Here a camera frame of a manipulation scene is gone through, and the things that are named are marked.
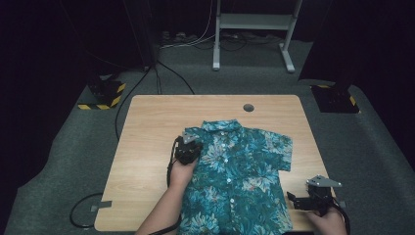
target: gray carpet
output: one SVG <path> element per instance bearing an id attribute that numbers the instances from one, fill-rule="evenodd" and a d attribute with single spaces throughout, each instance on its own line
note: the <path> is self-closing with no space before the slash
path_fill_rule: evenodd
<path id="1" fill-rule="evenodd" d="M 163 49 L 159 60 L 180 73 L 196 94 L 298 95 L 329 176 L 344 184 L 336 193 L 347 203 L 351 234 L 415 234 L 414 171 L 357 87 L 352 86 L 349 92 L 360 114 L 319 112 L 309 85 L 330 82 L 298 81 L 311 45 L 292 42 L 290 54 L 297 69 L 295 73 L 286 72 L 277 43 L 248 45 L 235 52 L 222 50 L 220 71 L 211 70 L 212 50 Z M 222 46 L 232 49 L 240 45 L 223 42 Z M 160 65 L 157 70 L 161 78 L 159 93 L 191 94 L 183 80 L 170 70 Z M 142 76 L 143 73 L 134 70 L 120 75 L 119 80 L 127 84 L 122 99 Z M 129 101 L 137 94 L 158 94 L 154 70 L 121 107 L 117 119 L 119 131 Z M 76 202 L 104 191 L 117 146 L 117 108 L 82 111 L 74 106 L 55 138 L 45 168 L 19 189 L 6 234 L 132 234 L 101 233 L 94 228 L 76 228 L 69 222 L 70 209 Z M 99 200 L 100 197 L 94 197 L 79 205 L 73 214 L 75 221 L 92 224 L 96 213 L 90 207 Z"/>

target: teal patterned shirt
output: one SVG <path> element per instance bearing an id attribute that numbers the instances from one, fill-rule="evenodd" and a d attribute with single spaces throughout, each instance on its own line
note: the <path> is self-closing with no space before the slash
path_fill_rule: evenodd
<path id="1" fill-rule="evenodd" d="M 278 170 L 290 171 L 290 137 L 235 119 L 185 131 L 204 148 L 183 197 L 179 234 L 283 234 L 293 226 Z"/>

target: white metal stand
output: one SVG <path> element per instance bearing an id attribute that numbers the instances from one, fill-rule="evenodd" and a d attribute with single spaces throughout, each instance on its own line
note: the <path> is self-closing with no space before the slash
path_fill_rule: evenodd
<path id="1" fill-rule="evenodd" d="M 292 15 L 258 15 L 258 14 L 221 14 L 221 0 L 217 0 L 216 29 L 213 47 L 213 70 L 220 70 L 220 40 L 219 33 L 222 28 L 249 28 L 249 29 L 275 29 L 287 30 L 284 43 L 280 43 L 280 50 L 288 72 L 295 68 L 288 53 L 291 37 L 293 36 L 302 0 L 297 0 Z"/>

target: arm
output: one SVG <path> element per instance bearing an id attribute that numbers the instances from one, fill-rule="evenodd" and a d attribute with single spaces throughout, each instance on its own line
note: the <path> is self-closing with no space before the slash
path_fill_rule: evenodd
<path id="1" fill-rule="evenodd" d="M 346 235 L 346 225 L 342 214 L 334 208 L 329 208 L 324 216 L 308 212 L 307 217 L 323 235 Z"/>
<path id="2" fill-rule="evenodd" d="M 180 215 L 182 198 L 187 184 L 192 179 L 193 169 L 197 160 L 192 164 L 183 165 L 176 162 L 170 175 L 170 186 L 160 200 L 138 228 L 136 235 L 147 235 L 169 227 L 177 222 Z"/>

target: round hole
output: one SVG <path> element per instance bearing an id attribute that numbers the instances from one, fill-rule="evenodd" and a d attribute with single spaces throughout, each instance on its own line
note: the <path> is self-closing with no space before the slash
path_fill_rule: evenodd
<path id="1" fill-rule="evenodd" d="M 252 111 L 254 110 L 254 106 L 253 106 L 253 105 L 251 105 L 251 104 L 246 104 L 246 105 L 244 106 L 244 110 L 245 110 L 246 112 L 252 112 Z"/>

